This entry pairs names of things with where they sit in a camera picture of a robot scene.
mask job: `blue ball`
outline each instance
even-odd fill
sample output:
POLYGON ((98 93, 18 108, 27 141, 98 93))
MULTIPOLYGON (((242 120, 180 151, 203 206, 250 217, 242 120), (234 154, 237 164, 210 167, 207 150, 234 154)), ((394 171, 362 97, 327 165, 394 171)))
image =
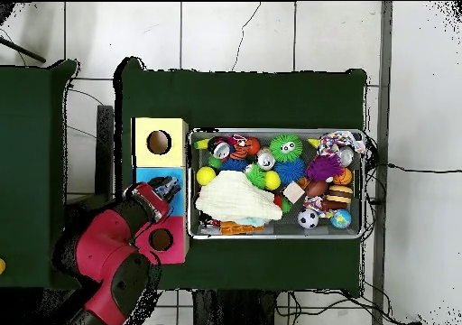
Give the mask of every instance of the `blue ball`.
POLYGON ((220 167, 220 171, 229 170, 229 171, 243 171, 249 163, 243 159, 239 161, 238 159, 228 158, 226 159, 220 167))
POLYGON ((338 209, 330 218, 330 222, 335 228, 348 228, 351 224, 351 215, 346 209, 338 209))
POLYGON ((305 163, 301 158, 297 158, 293 162, 277 162, 273 169, 281 178, 281 184, 286 185, 303 177, 305 163))

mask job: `orange ball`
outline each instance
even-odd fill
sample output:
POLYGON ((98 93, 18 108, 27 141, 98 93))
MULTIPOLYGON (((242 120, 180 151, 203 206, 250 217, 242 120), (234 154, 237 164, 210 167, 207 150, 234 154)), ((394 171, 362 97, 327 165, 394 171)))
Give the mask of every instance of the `orange ball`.
POLYGON ((256 155, 260 151, 260 142, 257 138, 247 138, 247 142, 250 141, 250 148, 247 152, 249 155, 256 155))
POLYGON ((350 184, 353 179, 353 174, 347 167, 343 168, 343 173, 341 175, 334 176, 334 180, 332 181, 337 186, 346 186, 350 184))

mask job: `green spiky ball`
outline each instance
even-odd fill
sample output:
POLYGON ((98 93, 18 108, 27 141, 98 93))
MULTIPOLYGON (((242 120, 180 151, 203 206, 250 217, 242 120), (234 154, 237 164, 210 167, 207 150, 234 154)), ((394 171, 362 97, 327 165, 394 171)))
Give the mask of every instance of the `green spiky ball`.
POLYGON ((291 209, 292 209, 292 206, 293 204, 289 202, 289 200, 283 196, 282 197, 282 213, 283 214, 286 214, 287 212, 289 212, 291 209))
POLYGON ((303 144, 297 135, 278 135, 272 139, 270 151, 276 162, 293 162, 301 155, 303 144))
POLYGON ((260 190, 264 190, 266 186, 265 175, 266 172, 263 171, 258 165, 256 164, 249 164, 245 169, 245 175, 247 175, 247 179, 255 186, 258 187, 260 190))
POLYGON ((210 156, 208 158, 208 165, 210 167, 213 167, 214 169, 219 170, 221 167, 221 164, 222 164, 221 159, 218 159, 215 156, 210 156))

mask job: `metal tray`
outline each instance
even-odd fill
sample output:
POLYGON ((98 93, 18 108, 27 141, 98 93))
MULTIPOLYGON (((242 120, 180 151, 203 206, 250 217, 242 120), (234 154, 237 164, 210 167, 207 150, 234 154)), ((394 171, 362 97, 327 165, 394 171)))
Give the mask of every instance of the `metal tray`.
MULTIPOLYGON (((230 239, 230 240, 248 240, 248 239, 348 239, 356 238, 362 235, 363 215, 365 213, 365 161, 363 157, 355 153, 355 158, 348 168, 353 173, 353 181, 348 186, 353 190, 354 198, 349 205, 352 222, 349 228, 335 228, 327 218, 320 218, 315 228, 305 229, 297 222, 298 214, 302 208, 304 198, 301 197, 295 203, 290 212, 284 214, 281 220, 274 220, 267 224, 264 231, 254 234, 245 235, 220 235, 218 227, 203 227, 199 222, 199 211, 194 206, 193 200, 199 191, 199 184, 196 181, 196 173, 202 166, 208 165, 209 153, 207 150, 197 150, 193 147, 194 143, 211 138, 212 136, 232 136, 239 134, 242 136, 253 136, 260 140, 261 146, 269 146, 270 141, 279 134, 296 134, 303 142, 303 152, 301 158, 306 165, 314 158, 316 149, 311 146, 307 139, 319 139, 322 135, 332 133, 338 129, 273 129, 273 128, 217 128, 204 130, 194 128, 188 133, 189 143, 189 163, 187 172, 188 197, 187 197, 187 227, 188 233, 195 239, 230 239)), ((360 130, 349 130, 355 136, 356 140, 365 139, 360 130)))

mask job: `dark green table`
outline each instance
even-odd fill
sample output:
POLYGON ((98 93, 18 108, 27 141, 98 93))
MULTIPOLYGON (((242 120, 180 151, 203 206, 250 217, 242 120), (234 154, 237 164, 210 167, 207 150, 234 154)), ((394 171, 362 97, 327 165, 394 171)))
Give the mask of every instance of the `dark green table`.
POLYGON ((64 227, 63 97, 72 60, 0 67, 0 287, 75 287, 51 266, 64 227))
MULTIPOLYGON (((362 129, 365 81, 363 70, 149 71, 125 59, 115 72, 115 169, 122 173, 116 192, 132 181, 131 117, 180 117, 189 127, 362 129)), ((161 288, 342 288, 357 297, 360 248, 360 239, 191 239, 186 263, 164 266, 161 288)))

